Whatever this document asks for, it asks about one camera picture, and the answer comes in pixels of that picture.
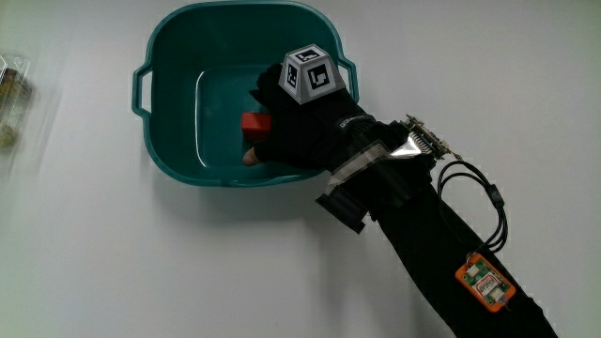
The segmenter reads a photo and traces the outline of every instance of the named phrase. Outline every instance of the red block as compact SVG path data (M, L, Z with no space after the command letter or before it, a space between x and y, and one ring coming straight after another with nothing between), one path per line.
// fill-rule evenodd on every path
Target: red block
M271 115L242 113L242 135L246 141L265 140L271 131Z

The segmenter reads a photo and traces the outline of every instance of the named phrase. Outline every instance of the black glove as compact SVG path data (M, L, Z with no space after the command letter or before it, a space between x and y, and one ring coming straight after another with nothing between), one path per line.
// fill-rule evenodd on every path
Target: black glove
M346 89L298 104L278 85L281 71L280 64L269 67L256 82L258 90L250 92L270 111L272 126L270 136L254 145L244 163L281 161L300 168L334 170L349 157L351 135L369 129L375 119Z

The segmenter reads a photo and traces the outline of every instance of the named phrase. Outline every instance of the white background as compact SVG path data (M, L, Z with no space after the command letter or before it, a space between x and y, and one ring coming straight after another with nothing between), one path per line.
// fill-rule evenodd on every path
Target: white background
M558 333L598 337L600 3L306 3L365 110L424 119L502 188L501 259ZM0 180L0 337L452 337L376 224L357 236L313 202L326 176L215 189L156 168L131 74L184 5L0 2L0 49L31 58L37 89ZM445 198L494 227L472 183Z

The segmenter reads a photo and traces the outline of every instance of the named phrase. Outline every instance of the circuit board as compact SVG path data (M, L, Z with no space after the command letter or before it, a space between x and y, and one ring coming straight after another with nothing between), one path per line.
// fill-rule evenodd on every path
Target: circuit board
M502 309L516 293L516 288L479 253L471 256L455 278L492 313Z

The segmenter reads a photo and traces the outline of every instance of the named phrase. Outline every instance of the white marker cube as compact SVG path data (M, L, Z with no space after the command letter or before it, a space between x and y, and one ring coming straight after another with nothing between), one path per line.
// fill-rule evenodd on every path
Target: white marker cube
M330 55L315 44L285 55L279 84L299 104L346 86Z

